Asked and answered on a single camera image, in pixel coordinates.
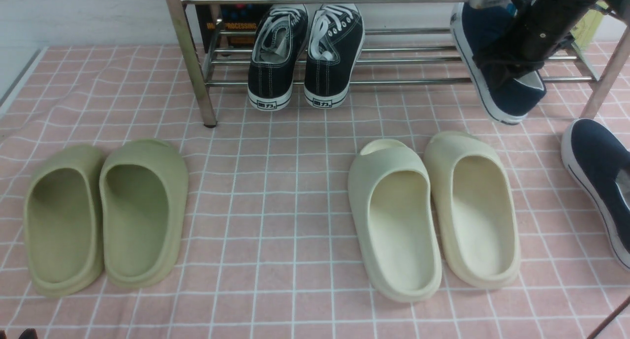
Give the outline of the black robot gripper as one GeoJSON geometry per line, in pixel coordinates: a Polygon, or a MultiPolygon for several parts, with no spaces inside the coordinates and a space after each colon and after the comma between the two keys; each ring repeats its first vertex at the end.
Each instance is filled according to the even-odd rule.
{"type": "MultiPolygon", "coordinates": [[[[567,38],[571,28],[598,0],[511,0],[517,16],[504,34],[474,54],[475,65],[488,74],[495,90],[510,79],[539,70],[567,38]]],[[[629,22],[629,0],[603,0],[629,22]]]]}

